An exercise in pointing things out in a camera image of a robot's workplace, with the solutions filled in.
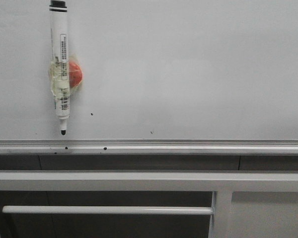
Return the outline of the white whiteboard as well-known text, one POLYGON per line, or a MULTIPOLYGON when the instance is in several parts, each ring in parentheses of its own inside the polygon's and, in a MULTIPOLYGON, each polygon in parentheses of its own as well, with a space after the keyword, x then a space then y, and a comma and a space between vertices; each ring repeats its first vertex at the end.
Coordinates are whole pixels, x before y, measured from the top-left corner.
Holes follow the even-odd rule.
POLYGON ((65 136, 47 0, 0 0, 0 140, 298 139, 298 0, 69 0, 65 136))

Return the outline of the white whiteboard marker black tip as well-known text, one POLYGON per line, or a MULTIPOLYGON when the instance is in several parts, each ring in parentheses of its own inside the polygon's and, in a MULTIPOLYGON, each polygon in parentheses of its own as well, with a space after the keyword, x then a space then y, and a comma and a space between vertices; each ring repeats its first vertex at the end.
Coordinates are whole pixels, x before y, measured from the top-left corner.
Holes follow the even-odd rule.
POLYGON ((63 0, 49 5, 52 60, 49 69, 50 86, 61 135, 67 131, 70 117, 70 76, 68 44, 68 8, 63 0))

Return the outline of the white metal stand frame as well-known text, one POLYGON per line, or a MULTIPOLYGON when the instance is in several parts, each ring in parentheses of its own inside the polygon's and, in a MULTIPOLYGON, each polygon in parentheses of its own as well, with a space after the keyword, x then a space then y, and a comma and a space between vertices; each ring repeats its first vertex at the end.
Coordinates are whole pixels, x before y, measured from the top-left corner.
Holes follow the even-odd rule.
POLYGON ((234 192, 298 192, 298 173, 0 171, 6 191, 211 191, 210 237, 227 235, 234 192))

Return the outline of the white horizontal metal rod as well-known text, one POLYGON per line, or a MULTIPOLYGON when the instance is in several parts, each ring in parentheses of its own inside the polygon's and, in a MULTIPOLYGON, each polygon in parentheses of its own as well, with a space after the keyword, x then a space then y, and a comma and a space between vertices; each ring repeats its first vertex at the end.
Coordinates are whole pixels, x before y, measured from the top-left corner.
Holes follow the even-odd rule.
POLYGON ((146 207, 146 206, 4 206, 6 214, 149 214, 212 215, 212 207, 146 207))

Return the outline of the red round magnet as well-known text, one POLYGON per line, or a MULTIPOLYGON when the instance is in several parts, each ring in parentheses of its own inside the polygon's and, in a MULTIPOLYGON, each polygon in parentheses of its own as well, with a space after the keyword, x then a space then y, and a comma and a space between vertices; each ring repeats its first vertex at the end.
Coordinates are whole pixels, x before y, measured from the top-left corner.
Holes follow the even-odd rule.
POLYGON ((82 70, 75 61, 69 62, 70 88, 74 89, 82 82, 82 70))

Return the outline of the aluminium whiteboard tray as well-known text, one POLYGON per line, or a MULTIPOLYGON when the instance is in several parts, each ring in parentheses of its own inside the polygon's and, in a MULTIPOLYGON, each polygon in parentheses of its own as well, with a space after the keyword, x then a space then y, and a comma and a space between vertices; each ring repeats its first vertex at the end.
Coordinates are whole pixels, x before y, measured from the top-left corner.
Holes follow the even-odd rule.
POLYGON ((298 155, 298 139, 26 139, 0 140, 0 155, 272 154, 298 155))

